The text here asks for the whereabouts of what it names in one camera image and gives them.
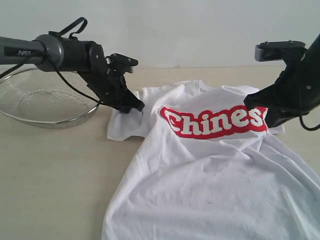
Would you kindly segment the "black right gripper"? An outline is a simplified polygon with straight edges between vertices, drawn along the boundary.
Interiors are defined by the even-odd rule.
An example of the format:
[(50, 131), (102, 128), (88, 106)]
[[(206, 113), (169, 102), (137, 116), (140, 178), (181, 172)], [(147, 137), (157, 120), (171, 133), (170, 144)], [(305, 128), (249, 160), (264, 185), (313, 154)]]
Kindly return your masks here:
[(273, 86), (248, 94), (243, 102), (248, 110), (267, 108), (265, 123), (269, 129), (307, 115), (320, 106), (320, 69), (298, 70)]

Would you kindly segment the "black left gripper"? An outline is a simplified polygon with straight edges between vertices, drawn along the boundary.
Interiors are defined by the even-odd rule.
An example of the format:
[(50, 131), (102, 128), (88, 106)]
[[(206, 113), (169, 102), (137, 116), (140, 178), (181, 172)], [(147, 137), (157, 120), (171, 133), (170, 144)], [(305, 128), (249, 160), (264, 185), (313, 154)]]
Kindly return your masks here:
[[(121, 74), (130, 73), (130, 67), (120, 69)], [(131, 109), (142, 112), (145, 104), (140, 98), (139, 91), (128, 91), (124, 75), (114, 69), (106, 72), (79, 72), (102, 105), (111, 107), (121, 113), (129, 113)]]

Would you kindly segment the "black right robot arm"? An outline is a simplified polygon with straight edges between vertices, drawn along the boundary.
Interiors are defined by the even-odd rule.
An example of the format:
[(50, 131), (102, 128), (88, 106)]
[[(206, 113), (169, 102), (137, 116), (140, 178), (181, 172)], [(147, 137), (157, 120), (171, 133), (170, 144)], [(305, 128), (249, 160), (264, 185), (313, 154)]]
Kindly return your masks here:
[(320, 39), (309, 48), (301, 41), (265, 41), (256, 45), (254, 58), (258, 62), (284, 61), (286, 67), (272, 85), (245, 97), (247, 109), (266, 107), (269, 128), (298, 118), (305, 130), (319, 130), (318, 125), (306, 126), (303, 117), (320, 105)]

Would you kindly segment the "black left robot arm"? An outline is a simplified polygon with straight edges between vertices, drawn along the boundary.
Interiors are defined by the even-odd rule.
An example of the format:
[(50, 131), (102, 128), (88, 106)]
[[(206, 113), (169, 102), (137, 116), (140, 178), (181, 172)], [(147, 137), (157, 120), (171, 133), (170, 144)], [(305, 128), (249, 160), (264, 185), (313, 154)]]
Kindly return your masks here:
[[(1, 78), (23, 65), (33, 64), (43, 72), (55, 72), (72, 90), (96, 102), (129, 113), (143, 110), (145, 104), (127, 87), (125, 73), (132, 73), (138, 60), (119, 53), (109, 56), (94, 41), (76, 37), (61, 37), (53, 32), (42, 34), (33, 41), (1, 37), (0, 63), (12, 65)], [(77, 73), (95, 94), (91, 97), (72, 86), (62, 72)]]

